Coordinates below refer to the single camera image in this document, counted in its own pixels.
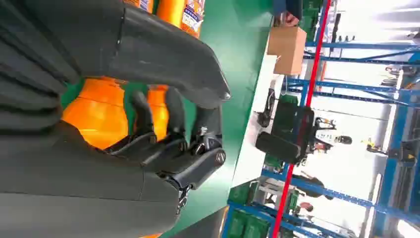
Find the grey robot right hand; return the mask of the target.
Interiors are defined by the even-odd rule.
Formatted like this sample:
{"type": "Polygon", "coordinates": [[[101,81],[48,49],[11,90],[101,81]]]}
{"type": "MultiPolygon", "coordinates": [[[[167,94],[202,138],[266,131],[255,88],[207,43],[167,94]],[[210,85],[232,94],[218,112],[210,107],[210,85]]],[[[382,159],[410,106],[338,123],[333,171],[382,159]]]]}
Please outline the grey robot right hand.
{"type": "Polygon", "coordinates": [[[174,227],[188,193],[225,162],[221,65],[206,43],[121,0],[0,3],[0,235],[139,238],[174,227]],[[68,84],[108,76],[169,87],[154,142],[141,92],[136,132],[106,149],[62,120],[68,84]]]}

